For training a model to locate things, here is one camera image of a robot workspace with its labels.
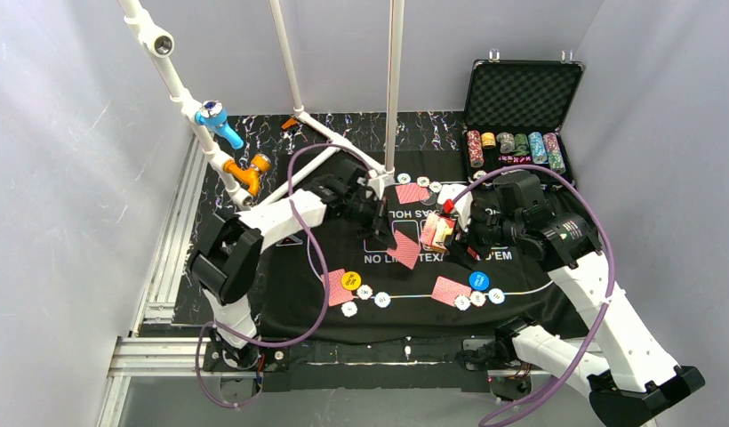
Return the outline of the red card mat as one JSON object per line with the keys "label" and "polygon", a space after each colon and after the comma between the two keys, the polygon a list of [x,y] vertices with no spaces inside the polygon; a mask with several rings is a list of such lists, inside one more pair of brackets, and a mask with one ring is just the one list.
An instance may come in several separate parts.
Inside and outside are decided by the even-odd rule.
{"label": "red card mat", "polygon": [[395,248],[389,248],[387,255],[404,265],[407,269],[413,270],[421,253],[421,245],[411,240],[400,230],[394,233],[396,242]]}

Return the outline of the red card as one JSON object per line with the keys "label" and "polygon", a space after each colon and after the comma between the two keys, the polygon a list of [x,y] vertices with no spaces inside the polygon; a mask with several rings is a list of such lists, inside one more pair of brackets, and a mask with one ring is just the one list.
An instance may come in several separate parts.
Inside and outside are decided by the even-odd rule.
{"label": "red card", "polygon": [[399,184],[395,187],[398,202],[401,205],[420,202],[429,198],[429,190],[417,183]]}

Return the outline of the red playing card deck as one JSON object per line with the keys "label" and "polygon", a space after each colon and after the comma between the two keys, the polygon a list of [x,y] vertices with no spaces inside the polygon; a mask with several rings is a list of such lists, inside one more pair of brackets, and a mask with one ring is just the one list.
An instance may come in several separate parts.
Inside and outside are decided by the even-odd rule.
{"label": "red playing card deck", "polygon": [[436,235],[437,224],[440,216],[435,212],[430,212],[422,225],[420,242],[426,247],[432,247]]}

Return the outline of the clear dealer button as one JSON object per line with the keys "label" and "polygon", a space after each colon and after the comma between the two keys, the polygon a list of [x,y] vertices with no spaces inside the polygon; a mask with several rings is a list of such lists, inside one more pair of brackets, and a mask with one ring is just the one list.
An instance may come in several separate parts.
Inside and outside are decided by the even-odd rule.
{"label": "clear dealer button", "polygon": [[430,192],[428,196],[421,200],[421,203],[424,206],[429,206],[430,208],[434,208],[437,205],[437,193]]}

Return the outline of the yellow big blind button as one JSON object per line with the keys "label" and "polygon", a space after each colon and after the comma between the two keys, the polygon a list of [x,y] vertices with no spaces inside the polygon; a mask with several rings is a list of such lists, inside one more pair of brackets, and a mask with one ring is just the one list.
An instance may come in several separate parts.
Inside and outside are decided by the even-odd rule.
{"label": "yellow big blind button", "polygon": [[356,291],[362,285],[361,275],[355,271],[346,271],[340,279],[341,287],[348,291]]}

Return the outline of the light blue chip row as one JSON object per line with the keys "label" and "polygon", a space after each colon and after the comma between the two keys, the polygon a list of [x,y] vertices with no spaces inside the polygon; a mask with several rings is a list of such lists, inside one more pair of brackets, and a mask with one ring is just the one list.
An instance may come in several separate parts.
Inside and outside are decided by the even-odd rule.
{"label": "light blue chip row", "polygon": [[487,298],[491,303],[500,305],[504,303],[506,295],[499,288],[493,288],[487,292]]}
{"label": "light blue chip row", "polygon": [[374,297],[373,301],[379,308],[385,309],[391,304],[391,296],[386,292],[378,292]]}

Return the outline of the blue small blind button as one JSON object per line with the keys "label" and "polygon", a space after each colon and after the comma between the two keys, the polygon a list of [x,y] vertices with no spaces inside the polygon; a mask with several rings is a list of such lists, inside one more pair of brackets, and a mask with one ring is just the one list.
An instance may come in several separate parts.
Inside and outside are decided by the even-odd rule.
{"label": "blue small blind button", "polygon": [[468,278],[469,286],[478,292],[484,292],[490,288],[490,279],[482,271],[473,271]]}

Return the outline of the red card player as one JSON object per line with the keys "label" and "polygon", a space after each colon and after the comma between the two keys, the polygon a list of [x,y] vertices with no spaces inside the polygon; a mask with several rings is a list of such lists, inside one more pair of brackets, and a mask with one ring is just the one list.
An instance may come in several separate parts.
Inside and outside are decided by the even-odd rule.
{"label": "red card player", "polygon": [[472,289],[462,283],[449,278],[438,277],[430,294],[430,298],[454,307],[453,302],[458,295],[463,294],[469,298],[471,293]]}
{"label": "red card player", "polygon": [[345,272],[346,271],[344,269],[338,269],[330,271],[327,274],[327,279],[329,282],[329,307],[334,307],[354,300],[354,294],[351,291],[345,289],[341,282]]}

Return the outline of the playing card deck box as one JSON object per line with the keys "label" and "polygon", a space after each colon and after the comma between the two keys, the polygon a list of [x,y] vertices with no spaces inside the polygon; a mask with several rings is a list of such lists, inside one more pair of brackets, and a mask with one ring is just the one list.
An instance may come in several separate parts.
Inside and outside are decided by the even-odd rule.
{"label": "playing card deck box", "polygon": [[446,251],[445,241],[454,233],[456,221],[453,218],[439,216],[436,222],[435,232],[431,240],[431,247],[438,253]]}

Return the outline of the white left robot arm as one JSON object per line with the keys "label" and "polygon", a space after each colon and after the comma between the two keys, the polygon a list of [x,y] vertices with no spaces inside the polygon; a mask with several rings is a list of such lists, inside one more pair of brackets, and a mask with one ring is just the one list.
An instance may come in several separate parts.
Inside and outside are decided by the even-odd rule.
{"label": "white left robot arm", "polygon": [[387,248],[396,240],[388,217],[389,199],[367,182],[356,161],[341,161],[332,174],[318,176],[290,196],[234,215],[217,212],[186,263],[190,281],[211,305],[215,334],[233,350],[258,344],[248,292],[260,256],[269,247],[325,222],[347,220],[361,238]]}

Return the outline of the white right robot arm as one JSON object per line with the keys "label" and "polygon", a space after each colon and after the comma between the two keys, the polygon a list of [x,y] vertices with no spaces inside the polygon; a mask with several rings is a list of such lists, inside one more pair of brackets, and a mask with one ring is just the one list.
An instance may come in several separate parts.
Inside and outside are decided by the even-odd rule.
{"label": "white right robot arm", "polygon": [[549,381],[517,401],[518,413],[505,406],[482,425],[518,422],[567,386],[588,400],[603,425],[642,426],[700,390],[705,379],[664,350],[630,304],[596,216],[556,213],[543,194],[541,173],[539,166],[521,165],[486,174],[495,207],[473,201],[469,189],[444,205],[460,221],[462,255],[474,261],[497,244],[517,247],[539,263],[588,328],[574,346],[527,318],[500,326],[496,340],[509,357],[544,369]]}

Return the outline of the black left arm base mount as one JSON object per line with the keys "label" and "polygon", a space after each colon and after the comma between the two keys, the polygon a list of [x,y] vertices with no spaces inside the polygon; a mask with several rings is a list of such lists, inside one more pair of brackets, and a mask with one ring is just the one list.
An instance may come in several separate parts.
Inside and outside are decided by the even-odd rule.
{"label": "black left arm base mount", "polygon": [[252,344],[238,350],[218,335],[199,343],[202,357],[196,376],[205,396],[219,407],[238,410],[256,400],[265,376],[284,372],[290,363],[290,348],[264,348]]}

